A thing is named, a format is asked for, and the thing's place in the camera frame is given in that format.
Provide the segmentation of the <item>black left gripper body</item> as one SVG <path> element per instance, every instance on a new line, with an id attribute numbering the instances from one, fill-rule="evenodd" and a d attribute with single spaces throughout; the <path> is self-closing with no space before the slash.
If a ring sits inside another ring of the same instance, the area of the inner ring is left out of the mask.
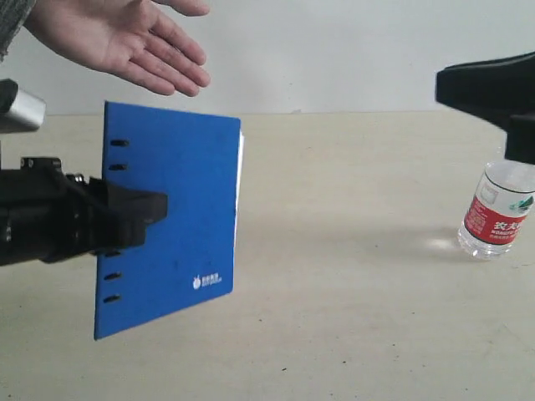
<path id="1" fill-rule="evenodd" d="M 1 170 L 1 265 L 90 254 L 88 183 L 57 157 L 23 157 Z"/>

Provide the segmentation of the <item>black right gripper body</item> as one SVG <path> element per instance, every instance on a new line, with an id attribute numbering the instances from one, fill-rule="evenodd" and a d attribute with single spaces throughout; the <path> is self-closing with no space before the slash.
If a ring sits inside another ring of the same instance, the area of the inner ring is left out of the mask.
<path id="1" fill-rule="evenodd" d="M 504 158 L 534 165 L 534 114 L 513 115 L 507 128 Z"/>

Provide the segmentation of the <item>grey sleeved forearm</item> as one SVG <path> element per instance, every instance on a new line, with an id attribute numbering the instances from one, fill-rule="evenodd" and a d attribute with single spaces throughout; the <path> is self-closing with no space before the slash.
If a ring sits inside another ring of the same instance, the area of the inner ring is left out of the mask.
<path id="1" fill-rule="evenodd" d="M 37 4 L 35 0 L 1 0 L 1 63 L 20 30 L 33 29 Z"/>

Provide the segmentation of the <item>person's open hand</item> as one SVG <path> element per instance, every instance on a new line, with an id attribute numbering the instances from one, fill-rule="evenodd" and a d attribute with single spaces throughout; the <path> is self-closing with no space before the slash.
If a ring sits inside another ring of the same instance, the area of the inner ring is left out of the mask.
<path id="1" fill-rule="evenodd" d="M 206 52 L 163 7 L 186 17 L 203 1 L 38 1 L 25 28 L 57 55 L 150 92 L 195 97 L 211 82 Z"/>

